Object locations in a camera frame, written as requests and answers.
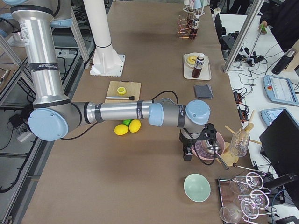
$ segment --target white pillar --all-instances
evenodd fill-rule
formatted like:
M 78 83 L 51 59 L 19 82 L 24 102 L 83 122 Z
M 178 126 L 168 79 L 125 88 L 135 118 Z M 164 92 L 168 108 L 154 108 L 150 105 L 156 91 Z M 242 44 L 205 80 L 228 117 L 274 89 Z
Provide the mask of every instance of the white pillar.
M 91 75 L 121 76 L 125 56 L 118 55 L 112 47 L 110 31 L 103 0 L 84 0 L 96 50 Z

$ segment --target light green bowl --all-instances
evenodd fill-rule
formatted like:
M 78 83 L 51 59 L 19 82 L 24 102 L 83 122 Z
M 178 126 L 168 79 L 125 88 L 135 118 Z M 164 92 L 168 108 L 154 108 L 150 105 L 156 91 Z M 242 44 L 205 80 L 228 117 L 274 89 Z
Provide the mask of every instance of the light green bowl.
M 188 198 L 195 202 L 204 202 L 211 193 L 209 181 L 200 174 L 190 174 L 184 182 L 184 190 Z

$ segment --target sauce bottle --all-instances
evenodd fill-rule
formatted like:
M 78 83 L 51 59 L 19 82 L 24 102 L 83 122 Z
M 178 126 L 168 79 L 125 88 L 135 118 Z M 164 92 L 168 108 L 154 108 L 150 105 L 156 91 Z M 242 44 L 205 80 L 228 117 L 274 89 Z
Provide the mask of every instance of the sauce bottle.
M 192 77 L 193 78 L 198 78 L 200 73 L 201 73 L 201 69 L 202 66 L 204 64 L 204 54 L 200 53 L 199 56 L 196 59 L 195 65 L 194 65 L 194 69 L 192 72 Z
M 195 15 L 195 19 L 192 22 L 191 30 L 190 30 L 190 34 L 189 34 L 189 38 L 191 40 L 196 38 L 198 28 L 199 28 L 199 15 Z

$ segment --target wooden cutting board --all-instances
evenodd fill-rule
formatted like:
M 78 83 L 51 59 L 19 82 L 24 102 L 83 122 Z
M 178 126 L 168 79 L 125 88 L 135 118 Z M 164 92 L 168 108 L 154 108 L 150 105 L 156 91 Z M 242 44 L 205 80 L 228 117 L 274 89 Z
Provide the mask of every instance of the wooden cutting board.
M 118 87 L 125 87 L 127 90 L 127 93 L 124 95 L 119 95 L 117 93 Z M 128 82 L 128 81 L 122 81 L 122 82 L 116 82 L 116 81 L 110 81 L 108 91 L 106 96 L 107 97 L 131 97 L 134 96 L 135 100 L 139 100 L 140 97 L 140 88 L 141 83 L 135 83 L 135 82 Z M 106 99 L 105 103 L 119 103 L 119 102 L 130 102 L 131 100 L 114 100 L 114 99 Z

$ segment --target gray napkin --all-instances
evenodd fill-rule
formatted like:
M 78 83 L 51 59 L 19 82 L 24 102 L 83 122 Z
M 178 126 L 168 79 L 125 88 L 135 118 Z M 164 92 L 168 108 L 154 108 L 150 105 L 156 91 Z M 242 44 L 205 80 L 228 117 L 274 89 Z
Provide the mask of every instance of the gray napkin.
M 209 84 L 206 85 L 195 85 L 194 86 L 195 96 L 198 99 L 212 99 L 212 87 Z

